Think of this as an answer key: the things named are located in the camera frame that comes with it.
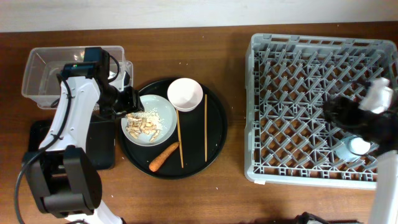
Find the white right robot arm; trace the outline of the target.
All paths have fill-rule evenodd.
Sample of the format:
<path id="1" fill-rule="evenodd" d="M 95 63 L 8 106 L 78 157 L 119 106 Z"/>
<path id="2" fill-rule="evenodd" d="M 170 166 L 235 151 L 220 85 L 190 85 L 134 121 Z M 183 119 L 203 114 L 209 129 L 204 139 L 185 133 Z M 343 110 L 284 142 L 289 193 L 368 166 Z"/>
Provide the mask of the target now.
<path id="1" fill-rule="evenodd" d="M 325 119 L 378 145 L 376 196 L 368 223 L 397 223 L 397 109 L 391 99 L 370 96 L 357 102 L 337 96 L 323 104 Z"/>

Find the light blue cup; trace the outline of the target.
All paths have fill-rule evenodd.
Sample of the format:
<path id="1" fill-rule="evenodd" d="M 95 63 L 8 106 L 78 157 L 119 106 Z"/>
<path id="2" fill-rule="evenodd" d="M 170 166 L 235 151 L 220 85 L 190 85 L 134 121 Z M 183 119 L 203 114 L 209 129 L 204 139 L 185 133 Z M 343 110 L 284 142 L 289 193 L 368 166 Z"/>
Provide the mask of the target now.
<path id="1" fill-rule="evenodd" d="M 371 143 L 359 136 L 348 136 L 333 149 L 339 159 L 345 162 L 353 162 L 365 155 L 371 148 Z"/>

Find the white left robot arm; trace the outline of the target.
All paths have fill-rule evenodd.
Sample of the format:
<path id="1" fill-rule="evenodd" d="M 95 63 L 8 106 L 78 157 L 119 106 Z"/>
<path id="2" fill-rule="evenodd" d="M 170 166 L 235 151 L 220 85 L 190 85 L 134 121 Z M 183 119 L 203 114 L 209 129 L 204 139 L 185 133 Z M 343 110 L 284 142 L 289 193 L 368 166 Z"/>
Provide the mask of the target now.
<path id="1" fill-rule="evenodd" d="M 138 92 L 111 85 L 108 62 L 68 63 L 57 75 L 61 93 L 52 125 L 39 149 L 24 156 L 14 190 L 19 222 L 19 187 L 27 179 L 37 208 L 72 223 L 124 223 L 103 202 L 99 173 L 86 155 L 95 105 L 108 119 L 143 111 Z"/>

